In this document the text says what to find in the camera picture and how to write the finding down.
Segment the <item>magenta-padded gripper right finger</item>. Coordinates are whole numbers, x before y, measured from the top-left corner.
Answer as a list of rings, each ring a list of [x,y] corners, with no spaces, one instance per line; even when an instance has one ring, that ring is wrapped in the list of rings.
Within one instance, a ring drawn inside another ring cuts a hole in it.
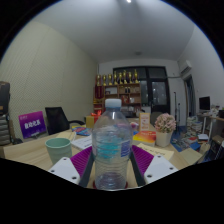
[[[144,186],[178,171],[164,156],[132,146],[131,163],[138,186]]]

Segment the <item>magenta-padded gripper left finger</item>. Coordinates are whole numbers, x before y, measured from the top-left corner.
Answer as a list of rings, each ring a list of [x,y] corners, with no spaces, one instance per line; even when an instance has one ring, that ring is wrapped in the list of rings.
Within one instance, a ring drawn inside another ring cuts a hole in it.
[[[62,157],[49,172],[81,187],[88,185],[94,162],[92,148],[88,147],[71,158]]]

